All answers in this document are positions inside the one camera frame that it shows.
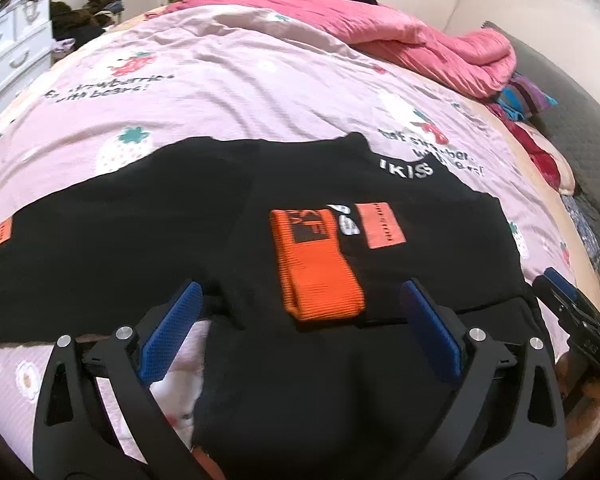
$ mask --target blue gripper pad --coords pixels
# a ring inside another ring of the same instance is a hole
[[[544,275],[559,288],[573,303],[578,302],[578,289],[569,283],[563,275],[553,267],[544,271]]]
[[[402,284],[400,304],[437,377],[445,383],[456,384],[462,377],[461,349],[411,280]]]
[[[142,347],[138,378],[149,385],[161,381],[202,309],[202,289],[192,282]]]

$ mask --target metal screw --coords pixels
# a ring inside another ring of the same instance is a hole
[[[116,330],[116,337],[118,339],[129,339],[134,332],[134,329],[130,326],[121,326]]]
[[[474,341],[484,341],[485,339],[487,339],[487,335],[481,328],[472,328],[471,330],[469,330],[469,337]]]
[[[71,342],[71,336],[70,335],[61,335],[58,338],[58,346],[60,348],[64,348],[65,346],[68,346],[69,343]]]
[[[542,350],[544,348],[544,343],[541,339],[538,339],[537,337],[532,337],[529,340],[529,344],[536,350]]]

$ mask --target white logo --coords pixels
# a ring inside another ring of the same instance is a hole
[[[338,218],[338,224],[340,224],[340,230],[344,235],[359,235],[360,229],[354,223],[354,221],[348,216],[340,215]]]
[[[344,213],[340,215],[338,218],[338,224],[340,225],[340,230],[344,235],[359,235],[360,228],[356,225],[356,223],[349,218],[348,215],[351,213],[351,208],[345,205],[336,205],[336,204],[327,204],[331,209]]]
[[[384,158],[380,159],[380,168],[388,170],[391,174],[396,174],[402,178],[426,178],[433,175],[433,168],[426,162],[421,162],[412,166],[411,164],[405,164],[404,166],[396,166],[389,162],[387,164]]]
[[[351,213],[351,209],[345,205],[327,204],[327,206],[329,206],[331,209],[335,209],[336,211],[344,213],[345,215],[348,215],[349,213]]]

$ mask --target gray headboard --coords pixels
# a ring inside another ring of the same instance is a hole
[[[491,22],[518,57],[517,70],[558,101],[533,120],[534,126],[567,158],[580,193],[576,201],[600,244],[600,104],[564,70]]]

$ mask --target orange sock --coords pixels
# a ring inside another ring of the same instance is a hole
[[[285,310],[300,321],[345,319],[364,310],[365,297],[340,253],[328,209],[270,214]]]

